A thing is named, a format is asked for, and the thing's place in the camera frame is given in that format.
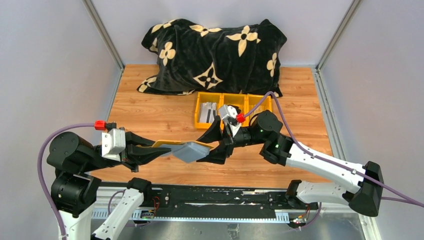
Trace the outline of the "yellow leather card holder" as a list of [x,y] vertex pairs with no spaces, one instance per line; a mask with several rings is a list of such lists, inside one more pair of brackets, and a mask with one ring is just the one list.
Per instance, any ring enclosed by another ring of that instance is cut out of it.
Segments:
[[175,158],[185,162],[192,163],[206,157],[213,146],[198,141],[174,141],[174,140],[158,140],[152,146],[153,148],[170,148],[171,152],[163,154],[159,157],[174,156]]

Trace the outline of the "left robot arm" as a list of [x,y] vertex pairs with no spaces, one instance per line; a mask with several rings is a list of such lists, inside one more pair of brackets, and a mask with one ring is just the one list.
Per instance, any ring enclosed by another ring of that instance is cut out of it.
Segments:
[[58,131],[42,146],[49,150],[46,161],[55,169],[51,187],[42,187],[55,214],[61,240],[116,240],[138,207],[152,207],[149,215],[154,217],[161,206],[162,200],[154,194],[152,183],[135,177],[127,183],[106,220],[97,229],[91,229],[102,182],[90,175],[91,171],[123,165],[136,172],[139,166],[171,151],[154,147],[151,140],[123,130],[118,132],[117,141],[111,132],[104,133],[102,138],[103,145],[92,145],[74,132]]

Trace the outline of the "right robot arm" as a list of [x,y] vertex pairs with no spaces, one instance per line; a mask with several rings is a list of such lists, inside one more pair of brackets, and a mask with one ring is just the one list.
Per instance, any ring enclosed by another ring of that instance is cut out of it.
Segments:
[[334,203],[368,217],[379,214],[382,200],[383,174],[379,164],[368,161],[362,165],[318,152],[281,133],[283,123],[269,110],[256,115],[249,126],[235,129],[231,124],[220,127],[217,116],[199,142],[218,142],[201,162],[223,165],[235,148],[262,145],[259,154],[269,163],[306,170],[328,180],[312,183],[292,180],[285,193],[290,205]]

